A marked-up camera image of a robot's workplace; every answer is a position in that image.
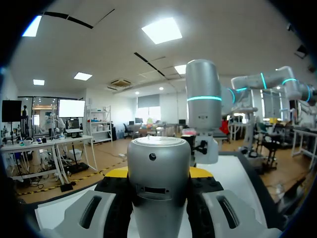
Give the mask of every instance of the yellow black tape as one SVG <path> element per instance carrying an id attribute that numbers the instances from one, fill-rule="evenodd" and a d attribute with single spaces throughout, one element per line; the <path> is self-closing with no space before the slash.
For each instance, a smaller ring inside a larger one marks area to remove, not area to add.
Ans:
<path id="1" fill-rule="evenodd" d="M 72 180 L 72 181 L 73 181 L 73 182 L 79 182 L 79 181 L 81 181 L 81 180 L 87 179 L 87 178 L 89 178 L 89 177 L 91 177 L 91 176 L 98 175 L 98 174 L 100 174 L 100 175 L 102 175 L 102 176 L 105 177 L 106 175 L 103 173 L 103 171 L 108 170 L 108 169 L 110 169 L 111 167 L 114 167 L 114 166 L 116 166 L 116 165 L 119 165 L 119 164 L 121 164 L 121 163 L 123 163 L 123 162 L 125 162 L 125 161 L 118 162 L 118 163 L 116 163 L 116 164 L 114 164 L 114 165 L 111 165 L 110 167 L 106 167 L 106 168 L 100 170 L 99 172 L 95 172 L 95 173 L 93 173 L 93 174 L 84 176 L 84 177 L 82 177 L 82 178 L 74 179 L 74 180 Z M 53 187 L 41 189 L 41 190 L 32 191 L 32 192 L 22 192 L 22 193 L 18 193 L 17 195 L 20 196 L 20 195 L 33 194 L 33 193 L 38 193 L 38 192 L 46 192 L 46 191 L 49 191 L 49 190 L 52 190 L 52 189 L 55 189 L 55 188 L 58 188 L 58 187 L 61 187 L 61 184 L 60 184 L 60 185 L 53 186 Z"/>

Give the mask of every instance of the shelf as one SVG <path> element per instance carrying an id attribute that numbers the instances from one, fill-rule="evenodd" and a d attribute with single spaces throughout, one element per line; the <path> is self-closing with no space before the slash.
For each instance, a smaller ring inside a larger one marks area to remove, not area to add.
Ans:
<path id="1" fill-rule="evenodd" d="M 109 121 L 96 121 L 96 122 L 90 122 L 91 124 L 100 124 L 100 123 L 110 123 Z"/>
<path id="2" fill-rule="evenodd" d="M 91 111 L 91 113 L 107 113 L 107 111 Z"/>
<path id="3" fill-rule="evenodd" d="M 111 140 L 111 138 L 95 140 L 95 141 L 94 141 L 94 144 L 96 144 L 96 143 L 101 143 L 101 142 L 105 142 L 105 141 L 110 141 L 110 140 Z"/>
<path id="4" fill-rule="evenodd" d="M 93 134 L 96 134 L 96 133 L 102 133 L 102 132 L 109 132 L 110 130 L 101 130 L 101 131 L 95 131 L 93 132 Z"/>

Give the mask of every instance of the laptop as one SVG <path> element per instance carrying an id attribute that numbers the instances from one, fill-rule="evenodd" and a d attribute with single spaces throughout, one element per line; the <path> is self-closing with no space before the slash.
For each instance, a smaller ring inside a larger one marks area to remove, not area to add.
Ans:
<path id="1" fill-rule="evenodd" d="M 78 119 L 68 119 L 66 120 L 66 132 L 67 133 L 76 133 L 83 132 L 83 130 L 79 129 L 79 120 Z"/>

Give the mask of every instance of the air conditioner vent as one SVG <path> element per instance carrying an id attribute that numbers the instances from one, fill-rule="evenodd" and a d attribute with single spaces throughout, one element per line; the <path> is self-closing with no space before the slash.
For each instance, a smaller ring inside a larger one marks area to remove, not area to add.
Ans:
<path id="1" fill-rule="evenodd" d="M 124 87 L 130 86 L 131 82 L 129 82 L 126 79 L 121 78 L 121 79 L 117 79 L 117 80 L 111 82 L 111 85 L 124 88 Z"/>

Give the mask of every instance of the yellow panel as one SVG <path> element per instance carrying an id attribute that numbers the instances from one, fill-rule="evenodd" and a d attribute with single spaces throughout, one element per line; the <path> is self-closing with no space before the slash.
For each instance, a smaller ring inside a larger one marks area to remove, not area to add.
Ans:
<path id="1" fill-rule="evenodd" d="M 122 167 L 118 169 L 114 169 L 109 171 L 106 176 L 107 177 L 115 177 L 115 178 L 126 178 L 128 175 L 128 167 Z M 190 167 L 190 176 L 192 178 L 205 178 L 205 177 L 213 177 L 211 173 L 206 170 Z"/>
<path id="2" fill-rule="evenodd" d="M 106 177 L 126 178 L 128 176 L 128 167 L 114 169 L 106 173 Z"/>
<path id="3" fill-rule="evenodd" d="M 190 167 L 190 177 L 205 178 L 205 177 L 213 177 L 213 175 L 209 173 L 207 170 Z"/>

